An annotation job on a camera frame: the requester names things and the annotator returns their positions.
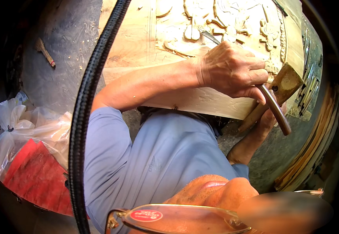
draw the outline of stacked wooden boards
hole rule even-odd
[[[294,191],[313,174],[336,132],[339,119],[339,86],[327,84],[319,116],[304,146],[287,170],[275,180],[278,191]]]
[[[210,3],[213,5],[216,4],[216,2],[223,1],[224,0],[210,1]],[[102,13],[99,19],[100,33],[102,32],[101,29],[106,25],[115,2],[116,0],[103,0]],[[170,17],[171,19],[184,17],[188,22],[179,23],[175,26],[179,26],[180,28],[189,27],[193,21],[190,20],[189,17],[183,15],[185,14],[184,1],[174,0],[171,2],[173,4],[172,9],[169,14],[164,17]],[[268,68],[272,76],[275,77],[284,62],[289,63],[298,76],[301,76],[303,73],[304,62],[301,40],[302,7],[300,1],[284,1],[288,2],[286,3],[286,11],[289,12],[289,16],[284,18],[280,17],[281,12],[277,10],[275,4],[271,0],[264,0],[262,1],[263,3],[254,0],[246,2],[251,2],[251,9],[254,7],[254,12],[258,12],[258,15],[249,13],[249,17],[251,18],[249,20],[252,21],[251,23],[254,23],[252,28],[255,29],[253,30],[255,34],[243,34],[242,32],[246,26],[242,25],[243,29],[238,29],[241,33],[237,34],[237,40],[241,42],[245,39],[246,42],[242,42],[244,48],[253,51],[257,56],[271,61],[272,64],[275,64],[275,66],[278,67],[278,69],[273,69],[272,67]],[[188,58],[186,55],[179,56],[174,50],[165,48],[162,44],[158,44],[158,41],[162,40],[162,38],[157,30],[163,28],[162,26],[165,24],[168,24],[166,26],[171,27],[170,22],[174,21],[171,19],[167,20],[163,17],[157,18],[156,4],[157,1],[155,0],[131,1],[104,66],[103,76],[106,84],[117,79],[121,75],[139,68],[173,63]],[[231,4],[230,9],[235,9],[237,1]],[[272,22],[277,23],[277,27],[275,27],[277,29],[274,31],[275,40],[273,40],[272,43],[273,49],[270,48],[271,51],[267,51],[268,49],[266,49],[269,44],[269,42],[266,41],[268,41],[268,38],[270,37],[265,37],[263,33],[259,32],[261,27],[267,25],[267,23],[262,23],[263,26],[260,25],[260,20],[267,18],[267,20],[264,21],[271,22],[268,20],[268,17],[265,16],[266,11],[264,11],[264,9],[267,8],[269,8],[272,13],[270,20],[273,19]],[[215,19],[214,13],[214,10],[211,8],[209,16],[212,16]],[[210,27],[215,26],[214,23],[208,23],[207,25]],[[193,41],[187,41],[184,38],[181,38],[181,40],[186,43],[193,43]],[[205,53],[207,53],[207,50],[200,49],[198,53],[195,53],[195,56],[201,56]],[[254,109],[256,102],[250,98],[231,98],[211,88],[197,88],[176,90],[162,94],[147,101],[143,105],[218,115],[234,119],[244,119]]]

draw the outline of plastic bag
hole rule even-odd
[[[72,115],[69,112],[59,115],[44,107],[25,111],[27,107],[21,103],[17,98],[0,103],[0,180],[29,139],[42,141],[67,170]]]

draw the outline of man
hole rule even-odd
[[[262,93],[252,86],[267,81],[264,67],[263,59],[253,53],[222,42],[202,58],[136,70],[102,89],[92,105],[84,165],[86,209],[98,231],[104,233],[113,208],[168,203],[236,211],[258,195],[249,183],[247,164],[275,124],[271,111],[227,158],[210,124],[197,114],[157,111],[132,144],[121,112],[160,93],[198,87],[265,104]],[[112,231],[128,232],[123,225]]]

